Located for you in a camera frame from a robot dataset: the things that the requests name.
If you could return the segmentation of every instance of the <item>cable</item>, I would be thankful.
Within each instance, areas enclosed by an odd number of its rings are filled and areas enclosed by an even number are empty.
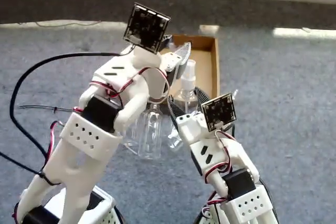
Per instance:
[[[209,217],[205,214],[205,212],[209,212],[210,208],[209,207],[203,207],[201,210],[201,213],[203,215],[204,218],[209,219]]]
[[[216,164],[216,165],[214,165],[213,167],[211,167],[207,172],[206,172],[206,174],[204,175],[204,182],[206,183],[206,184],[208,184],[208,180],[207,180],[207,178],[208,178],[208,176],[210,175],[210,173],[212,173],[214,170],[216,170],[216,169],[218,169],[218,168],[220,168],[220,167],[222,167],[222,166],[226,166],[227,168],[226,169],[228,169],[229,167],[228,167],[228,162],[220,162],[220,163],[218,163],[218,164]]]
[[[76,23],[76,22],[72,22],[72,23],[67,23],[67,24],[63,24],[63,25],[41,25],[39,22],[34,21],[34,23],[39,26],[39,27],[46,27],[46,28],[53,28],[53,27],[65,27],[65,26],[72,26],[72,25],[77,25],[77,26],[94,26],[97,25],[99,23],[102,23],[102,21],[97,21],[97,22],[93,22],[93,23],[89,23],[89,24],[81,24],[81,23]]]
[[[169,91],[170,91],[170,85],[169,85],[169,82],[168,82],[168,79],[167,79],[167,76],[164,74],[164,72],[159,69],[159,68],[151,68],[151,67],[146,67],[146,68],[143,68],[141,70],[139,70],[136,74],[134,74],[130,80],[128,80],[120,89],[119,91],[116,91],[114,87],[112,87],[111,85],[109,84],[106,84],[106,83],[103,83],[103,82],[100,82],[100,81],[91,81],[90,82],[90,85],[99,85],[103,88],[106,89],[106,93],[107,95],[110,96],[110,98],[116,98],[118,97],[119,98],[119,101],[120,101],[120,104],[123,106],[123,102],[122,102],[122,99],[120,97],[120,94],[129,86],[131,85],[133,82],[134,82],[134,78],[135,76],[137,75],[141,75],[143,74],[146,70],[148,69],[156,69],[161,75],[162,77],[164,78],[165,82],[166,82],[166,86],[167,86],[167,91],[166,93],[164,94],[164,98],[162,98],[159,102],[153,102],[153,101],[149,101],[149,102],[152,102],[152,103],[162,103],[165,99],[167,99],[168,95],[169,95]]]
[[[225,133],[221,130],[217,130],[217,131],[215,131],[214,134],[215,134],[215,137],[217,138],[217,140],[222,144],[225,155],[228,157],[228,165],[225,167],[224,170],[219,169],[219,172],[220,173],[226,173],[226,172],[231,173],[232,172],[231,157],[230,157],[229,151],[228,151],[227,147],[224,145],[222,139],[220,139],[219,136],[217,135],[218,133],[222,133],[224,136],[226,136],[227,133]]]
[[[62,107],[57,106],[47,106],[47,105],[21,105],[19,106],[19,109],[50,109],[54,111],[54,114],[57,111],[65,111],[65,112],[72,112],[73,109],[66,109]]]
[[[44,163],[44,165],[47,164],[47,162],[49,161],[50,159],[50,156],[52,154],[52,152],[54,151],[54,145],[55,145],[55,135],[54,135],[54,129],[56,127],[56,125],[59,124],[61,126],[64,126],[63,123],[61,121],[53,121],[50,125],[50,143],[49,143],[49,147],[48,147],[48,156],[46,158],[46,161]]]
[[[134,45],[131,47],[130,51],[126,54],[123,55],[127,55],[130,52],[132,52],[134,50]],[[15,126],[27,137],[29,138],[29,140],[36,146],[38,147],[38,149],[41,151],[41,153],[43,154],[43,156],[45,158],[47,158],[47,152],[44,150],[44,148],[36,141],[36,139],[30,135],[28,133],[28,131],[26,129],[23,128],[23,126],[17,121],[17,119],[15,118],[14,115],[14,105],[15,105],[15,100],[19,91],[19,88],[21,87],[22,83],[24,82],[24,80],[37,68],[55,61],[55,60],[60,60],[60,59],[66,59],[66,58],[72,58],[72,57],[82,57],[82,56],[123,56],[121,54],[117,54],[117,53],[113,53],[113,52],[76,52],[76,53],[70,53],[70,54],[63,54],[63,55],[57,55],[48,59],[45,59],[43,61],[40,61],[38,63],[36,63],[35,65],[33,65],[31,68],[29,68],[17,81],[14,90],[13,90],[13,94],[12,97],[10,99],[10,105],[9,105],[9,116],[10,119],[13,121],[13,123],[15,124]],[[5,155],[4,153],[0,152],[0,156],[7,159],[8,161],[16,164],[17,166],[31,172],[34,174],[39,175],[40,177],[43,177],[43,174],[41,174],[41,172],[37,172],[25,165],[23,165],[22,163],[10,158],[9,156]]]
[[[264,186],[264,188],[265,188],[265,190],[266,190],[266,192],[267,192],[267,195],[268,195],[268,197],[269,197],[269,199],[270,199],[270,201],[271,201],[271,203],[272,203],[272,205],[273,205],[273,213],[274,213],[274,216],[275,216],[275,218],[277,219],[277,222],[280,223],[280,222],[279,222],[279,218],[278,218],[277,211],[276,211],[276,209],[275,209],[274,201],[273,201],[273,199],[272,199],[272,195],[271,195],[270,190],[268,189],[267,185],[265,184],[264,180],[263,180],[261,177],[259,177],[259,182]]]
[[[12,94],[12,98],[10,100],[10,105],[9,105],[9,115],[10,118],[12,119],[13,123],[15,124],[15,126],[27,137],[30,139],[31,142],[33,142],[33,144],[38,147],[38,149],[42,152],[42,154],[44,155],[44,157],[47,157],[47,153],[46,151],[43,149],[43,147],[35,140],[35,138],[30,135],[23,127],[22,125],[16,120],[15,116],[14,116],[14,105],[15,105],[15,100],[19,91],[19,88],[21,87],[21,84],[23,83],[23,81],[28,77],[29,74],[31,74],[34,70],[36,70],[37,68],[55,61],[55,60],[60,60],[60,59],[66,59],[66,58],[72,58],[72,57],[82,57],[82,56],[120,56],[120,54],[115,54],[115,53],[110,53],[110,52],[77,52],[77,53],[72,53],[72,54],[64,54],[64,55],[58,55],[58,56],[54,56],[51,57],[49,59],[45,59],[43,61],[40,61],[39,63],[33,65],[31,68],[29,68],[17,81],[15,87],[14,87],[14,91]]]

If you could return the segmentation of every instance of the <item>white spray cap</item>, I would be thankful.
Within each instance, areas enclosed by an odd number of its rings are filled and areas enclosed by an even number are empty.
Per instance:
[[[184,90],[193,90],[195,88],[195,65],[196,61],[188,60],[183,75],[181,76],[181,85]]]

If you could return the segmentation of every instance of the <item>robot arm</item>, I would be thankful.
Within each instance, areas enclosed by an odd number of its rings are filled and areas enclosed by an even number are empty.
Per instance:
[[[171,98],[169,107],[181,139],[191,150],[199,174],[219,195],[218,199],[210,199],[207,203],[214,223],[278,224],[264,186],[256,184],[259,182],[257,168],[242,145],[220,130],[228,122],[222,121],[209,130],[209,120],[213,118],[206,117],[204,111],[196,115],[185,114]]]
[[[149,97],[164,96],[166,81],[162,76],[165,75],[165,65],[158,60],[157,65],[137,65],[135,68],[133,62],[143,57],[141,52],[135,50],[132,55],[114,57],[94,72],[90,87],[79,99],[80,113],[73,112],[65,124],[59,144],[41,171],[43,177],[36,175],[22,193],[16,211],[18,223],[25,223],[25,216],[39,207],[45,195],[59,183],[65,185],[66,193],[58,223],[79,222],[95,184],[122,140],[120,133],[145,110]],[[177,57],[175,59],[176,64],[180,63]],[[146,77],[137,74],[144,68],[153,71]],[[156,89],[151,89],[148,80],[152,80],[151,85],[156,85]],[[122,90],[118,92],[122,104],[111,100],[107,91],[112,88]],[[85,162],[78,166],[76,157],[82,154]]]

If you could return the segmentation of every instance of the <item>gray carpet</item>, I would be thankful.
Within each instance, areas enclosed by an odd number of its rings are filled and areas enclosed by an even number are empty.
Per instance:
[[[272,192],[282,224],[335,219],[335,57],[331,39],[279,38],[275,27],[333,29],[336,6],[258,0],[0,0],[0,23],[54,19],[126,22],[139,2],[172,17],[169,33],[197,34],[219,25],[221,93],[239,89],[236,137]],[[39,169],[43,158],[8,116],[20,75],[34,63],[73,51],[119,51],[123,29],[0,26],[0,150]],[[17,104],[77,105],[104,57],[51,63],[32,74]],[[20,122],[47,146],[48,127],[68,114],[16,110]],[[211,192],[187,149],[163,147],[158,162],[120,148],[99,186],[128,223],[192,223]],[[32,175],[0,159],[0,222]]]

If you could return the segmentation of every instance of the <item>black circuit board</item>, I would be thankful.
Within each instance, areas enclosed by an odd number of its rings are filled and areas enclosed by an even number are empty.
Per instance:
[[[215,130],[216,125],[220,122],[225,125],[236,120],[232,93],[202,103],[201,107],[209,132]]]
[[[123,39],[156,54],[169,21],[169,17],[135,3]]]

